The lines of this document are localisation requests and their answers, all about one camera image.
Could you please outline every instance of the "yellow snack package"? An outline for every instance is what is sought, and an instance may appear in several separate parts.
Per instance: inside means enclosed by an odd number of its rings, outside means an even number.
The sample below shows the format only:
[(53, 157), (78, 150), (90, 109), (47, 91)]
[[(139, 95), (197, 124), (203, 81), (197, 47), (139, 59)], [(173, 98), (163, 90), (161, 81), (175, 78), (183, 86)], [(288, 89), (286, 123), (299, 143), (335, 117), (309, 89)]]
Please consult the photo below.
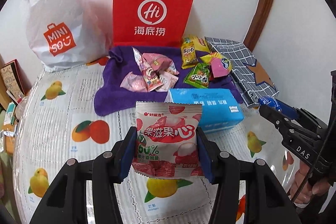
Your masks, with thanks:
[(206, 64), (209, 65), (210, 62), (211, 62), (211, 60), (212, 60), (213, 58), (220, 58), (220, 59), (222, 59), (223, 56), (222, 56), (219, 52), (213, 52), (213, 53), (207, 54), (207, 55), (205, 55), (205, 56), (202, 56), (202, 57), (201, 57), (201, 60), (202, 60), (204, 63), (206, 63)]
[(181, 56), (182, 69), (194, 67), (198, 63), (194, 43), (192, 42), (182, 44)]
[(196, 51), (211, 52), (208, 44), (204, 41), (204, 39), (196, 37), (194, 35), (190, 35), (189, 39), (191, 42), (194, 43)]

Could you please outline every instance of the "blue gripper pad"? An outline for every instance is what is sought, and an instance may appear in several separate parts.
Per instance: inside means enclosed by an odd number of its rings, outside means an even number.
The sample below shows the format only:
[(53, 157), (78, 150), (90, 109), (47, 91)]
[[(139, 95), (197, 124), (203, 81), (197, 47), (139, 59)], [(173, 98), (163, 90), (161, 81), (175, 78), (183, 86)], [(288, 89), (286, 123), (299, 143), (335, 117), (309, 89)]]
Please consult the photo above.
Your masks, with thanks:
[(132, 160), (134, 158), (136, 139), (137, 139), (137, 128), (130, 127), (122, 143), (122, 146), (126, 145), (126, 148), (125, 148), (125, 153), (120, 159), (120, 173), (118, 175), (118, 178), (121, 181), (123, 181), (128, 176), (128, 172), (131, 168)]
[(200, 128), (197, 128), (196, 130), (196, 137), (197, 137), (197, 148), (198, 148), (198, 157), (199, 157), (199, 162), (201, 163), (201, 168), (203, 171), (204, 176), (209, 180), (210, 183), (214, 183), (215, 181), (215, 175), (212, 173), (212, 163), (213, 161), (211, 160), (206, 146), (203, 142), (203, 139), (201, 135), (206, 138), (204, 135), (203, 131)]

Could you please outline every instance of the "gray checkered cloth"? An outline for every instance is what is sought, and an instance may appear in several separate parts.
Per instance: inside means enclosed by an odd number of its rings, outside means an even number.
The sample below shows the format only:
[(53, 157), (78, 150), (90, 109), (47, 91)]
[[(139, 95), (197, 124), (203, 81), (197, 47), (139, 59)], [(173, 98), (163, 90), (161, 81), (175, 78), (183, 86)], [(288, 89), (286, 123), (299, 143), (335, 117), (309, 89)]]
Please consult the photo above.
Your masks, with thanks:
[(205, 40), (212, 52), (219, 52), (231, 60), (231, 75), (248, 107), (258, 106), (258, 99), (265, 95), (274, 98), (278, 95), (275, 85), (274, 88), (267, 83), (256, 85), (253, 72), (243, 64), (255, 65), (256, 58), (242, 42), (211, 37), (205, 37)]

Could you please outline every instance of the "hi logo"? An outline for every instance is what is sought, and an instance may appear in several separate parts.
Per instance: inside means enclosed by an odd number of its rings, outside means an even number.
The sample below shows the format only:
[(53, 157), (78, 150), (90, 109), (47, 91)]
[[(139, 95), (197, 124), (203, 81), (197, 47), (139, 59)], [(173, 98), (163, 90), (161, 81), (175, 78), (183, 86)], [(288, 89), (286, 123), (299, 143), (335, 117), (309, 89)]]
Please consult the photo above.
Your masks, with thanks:
[(162, 0), (144, 0), (138, 8), (138, 17), (144, 24), (156, 25), (167, 15), (167, 7)]
[(43, 35), (49, 44), (49, 51), (53, 56), (64, 53), (73, 47), (76, 47), (74, 38), (70, 29), (64, 22), (55, 26), (54, 23), (49, 24), (48, 31)]

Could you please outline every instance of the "purple cloth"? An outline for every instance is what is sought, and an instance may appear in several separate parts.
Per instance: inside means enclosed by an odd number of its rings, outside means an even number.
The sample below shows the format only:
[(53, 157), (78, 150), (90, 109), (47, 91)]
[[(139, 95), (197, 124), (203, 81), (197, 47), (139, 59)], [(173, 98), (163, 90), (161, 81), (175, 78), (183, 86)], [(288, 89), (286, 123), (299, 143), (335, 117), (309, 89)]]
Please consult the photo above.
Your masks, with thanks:
[[(193, 86), (183, 83), (184, 78), (191, 71), (181, 69), (182, 59), (181, 50), (174, 47), (135, 47), (141, 53), (155, 52), (164, 54), (172, 59), (176, 69), (179, 71), (178, 81), (175, 88), (193, 88)], [(136, 75), (141, 75), (140, 69), (135, 62), (133, 49), (131, 46), (119, 46), (113, 48), (110, 52), (110, 60), (107, 62), (103, 71), (104, 86), (100, 88), (94, 97), (94, 110), (99, 116), (105, 116), (118, 110), (135, 107), (136, 101), (164, 102), (167, 92), (132, 92), (120, 87), (125, 76), (133, 71)], [(204, 56), (207, 52), (197, 51), (197, 56)], [(209, 88), (230, 89), (238, 103), (243, 100), (236, 86), (232, 83), (230, 76), (221, 77), (209, 83)]]

